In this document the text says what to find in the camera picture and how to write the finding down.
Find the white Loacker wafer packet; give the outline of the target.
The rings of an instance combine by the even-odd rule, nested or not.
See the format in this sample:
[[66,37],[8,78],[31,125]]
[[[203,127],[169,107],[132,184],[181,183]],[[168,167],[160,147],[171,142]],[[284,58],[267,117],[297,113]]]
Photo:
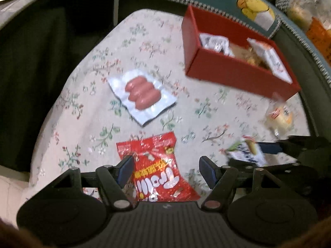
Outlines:
[[260,146],[252,137],[243,136],[225,150],[229,159],[254,163],[257,166],[265,166],[266,159]]

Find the clear bread roll packet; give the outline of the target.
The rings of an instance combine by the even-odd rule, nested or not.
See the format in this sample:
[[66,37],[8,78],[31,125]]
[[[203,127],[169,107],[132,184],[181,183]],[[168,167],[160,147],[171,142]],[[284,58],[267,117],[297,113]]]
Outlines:
[[285,136],[293,127],[293,112],[287,106],[286,101],[276,92],[269,101],[265,113],[265,125],[276,138]]

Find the red Trolli candy bag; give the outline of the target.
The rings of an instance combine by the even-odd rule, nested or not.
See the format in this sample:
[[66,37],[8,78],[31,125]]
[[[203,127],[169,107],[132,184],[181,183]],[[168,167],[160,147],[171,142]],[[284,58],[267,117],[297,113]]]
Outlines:
[[120,159],[131,155],[134,160],[132,183],[137,201],[188,202],[200,199],[198,193],[181,176],[174,148],[173,132],[117,143]]

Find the sausage pack white plastic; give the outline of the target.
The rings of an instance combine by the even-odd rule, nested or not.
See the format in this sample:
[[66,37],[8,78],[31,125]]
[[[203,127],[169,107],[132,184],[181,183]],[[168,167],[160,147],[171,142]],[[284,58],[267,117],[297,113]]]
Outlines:
[[132,118],[141,126],[173,106],[177,98],[160,81],[139,69],[108,77],[110,88]]

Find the white rice cracker packet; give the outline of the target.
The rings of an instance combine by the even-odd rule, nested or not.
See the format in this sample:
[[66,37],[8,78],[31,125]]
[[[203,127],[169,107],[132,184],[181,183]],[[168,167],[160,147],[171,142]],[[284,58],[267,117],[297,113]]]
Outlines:
[[252,38],[247,38],[247,41],[257,56],[269,67],[274,76],[289,84],[293,83],[283,62],[271,45]]

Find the white barcode snack packet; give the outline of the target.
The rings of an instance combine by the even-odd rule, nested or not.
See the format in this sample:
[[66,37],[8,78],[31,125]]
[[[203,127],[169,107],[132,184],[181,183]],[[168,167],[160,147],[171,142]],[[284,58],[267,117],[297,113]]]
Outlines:
[[224,36],[216,36],[207,33],[200,33],[199,39],[204,49],[222,53],[228,57],[235,57],[229,46],[229,39]]

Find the yellow cookies clear packet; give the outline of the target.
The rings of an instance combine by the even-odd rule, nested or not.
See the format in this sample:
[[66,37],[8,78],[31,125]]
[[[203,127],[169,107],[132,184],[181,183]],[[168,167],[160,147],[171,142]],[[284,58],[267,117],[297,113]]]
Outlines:
[[252,66],[261,67],[267,70],[269,69],[269,67],[264,63],[264,61],[255,53],[252,47],[245,48],[230,43],[229,48],[231,49],[235,58],[245,61]]

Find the red cardboard box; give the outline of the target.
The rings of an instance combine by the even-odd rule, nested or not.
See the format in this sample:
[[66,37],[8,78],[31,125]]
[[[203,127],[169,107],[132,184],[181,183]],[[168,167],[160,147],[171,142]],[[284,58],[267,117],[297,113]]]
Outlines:
[[[204,49],[199,39],[201,33],[225,36],[231,43],[242,48],[249,46],[248,38],[269,44],[280,57],[292,83],[277,78],[265,68]],[[231,86],[268,98],[277,93],[283,99],[288,100],[301,91],[291,66],[276,43],[235,21],[188,6],[182,21],[182,37],[185,74],[188,77]]]

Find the orange plastic basket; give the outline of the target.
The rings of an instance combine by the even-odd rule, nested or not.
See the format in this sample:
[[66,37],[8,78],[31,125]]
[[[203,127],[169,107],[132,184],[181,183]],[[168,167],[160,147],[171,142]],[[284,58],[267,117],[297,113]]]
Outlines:
[[331,63],[331,36],[330,30],[325,30],[324,26],[316,18],[312,18],[312,22],[306,32],[306,36],[320,51],[325,60]]

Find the clear plastic bag with food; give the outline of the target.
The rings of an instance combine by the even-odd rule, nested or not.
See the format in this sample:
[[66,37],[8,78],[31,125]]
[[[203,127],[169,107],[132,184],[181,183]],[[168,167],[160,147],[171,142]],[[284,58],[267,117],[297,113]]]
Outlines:
[[287,16],[304,32],[309,30],[313,20],[317,20],[328,31],[330,0],[289,0]]

